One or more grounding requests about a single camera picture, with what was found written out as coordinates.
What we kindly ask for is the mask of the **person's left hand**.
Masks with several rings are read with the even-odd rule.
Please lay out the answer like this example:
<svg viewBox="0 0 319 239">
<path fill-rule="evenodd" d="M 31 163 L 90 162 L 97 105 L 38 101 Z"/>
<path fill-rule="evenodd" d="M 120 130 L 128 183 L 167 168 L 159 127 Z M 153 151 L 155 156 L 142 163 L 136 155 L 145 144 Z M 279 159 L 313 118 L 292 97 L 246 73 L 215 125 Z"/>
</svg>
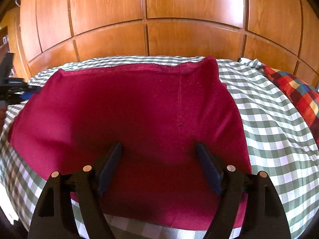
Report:
<svg viewBox="0 0 319 239">
<path fill-rule="evenodd" d="M 3 100 L 0 101 L 0 130 L 2 132 L 7 117 L 7 103 Z"/>
</svg>

